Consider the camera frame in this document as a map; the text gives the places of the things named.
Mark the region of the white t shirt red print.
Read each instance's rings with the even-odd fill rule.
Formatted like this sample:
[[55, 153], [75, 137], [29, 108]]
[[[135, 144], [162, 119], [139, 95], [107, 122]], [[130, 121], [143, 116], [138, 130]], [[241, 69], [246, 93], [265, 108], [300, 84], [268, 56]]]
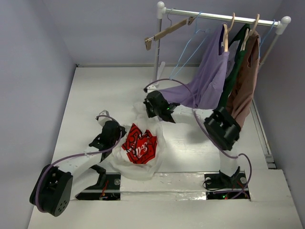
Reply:
[[133, 105], [136, 119], [124, 125], [126, 135], [108, 157], [114, 170], [134, 180], [151, 179], [163, 161], [166, 142], [161, 122], [149, 118], [143, 103]]

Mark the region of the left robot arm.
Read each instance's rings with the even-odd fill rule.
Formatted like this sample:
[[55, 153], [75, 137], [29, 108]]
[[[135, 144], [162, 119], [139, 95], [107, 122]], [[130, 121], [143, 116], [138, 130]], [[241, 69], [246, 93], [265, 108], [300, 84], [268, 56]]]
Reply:
[[99, 164], [112, 153], [125, 134], [125, 127], [118, 122], [106, 121], [102, 132], [83, 153], [61, 158], [42, 169], [29, 202], [40, 212], [57, 217], [83, 190], [105, 187], [106, 169]]

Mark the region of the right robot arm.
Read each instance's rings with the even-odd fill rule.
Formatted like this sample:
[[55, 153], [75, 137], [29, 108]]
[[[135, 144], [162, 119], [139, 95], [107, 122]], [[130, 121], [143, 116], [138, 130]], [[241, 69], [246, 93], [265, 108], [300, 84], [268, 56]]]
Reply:
[[165, 122], [199, 126], [221, 153], [220, 183], [230, 187], [237, 181], [240, 167], [237, 164], [238, 155], [232, 148], [239, 140], [241, 128], [224, 107], [202, 110], [169, 103], [159, 91], [148, 93], [143, 103], [149, 118], [158, 117]]

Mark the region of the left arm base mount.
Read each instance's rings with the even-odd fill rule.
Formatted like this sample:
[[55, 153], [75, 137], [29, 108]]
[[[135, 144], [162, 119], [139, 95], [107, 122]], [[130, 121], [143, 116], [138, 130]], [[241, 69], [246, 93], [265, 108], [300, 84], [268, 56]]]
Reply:
[[88, 186], [76, 195], [77, 200], [113, 201], [121, 199], [120, 173], [107, 173], [106, 169], [99, 165], [92, 166], [89, 172], [92, 172], [93, 175], [98, 175], [98, 177], [93, 179], [93, 185]]

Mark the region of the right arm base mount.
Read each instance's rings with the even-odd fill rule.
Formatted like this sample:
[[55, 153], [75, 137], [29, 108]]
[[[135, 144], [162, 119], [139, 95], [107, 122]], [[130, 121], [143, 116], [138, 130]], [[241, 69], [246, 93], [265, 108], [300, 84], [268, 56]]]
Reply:
[[245, 172], [240, 167], [231, 177], [221, 171], [205, 174], [203, 188], [207, 200], [251, 199]]

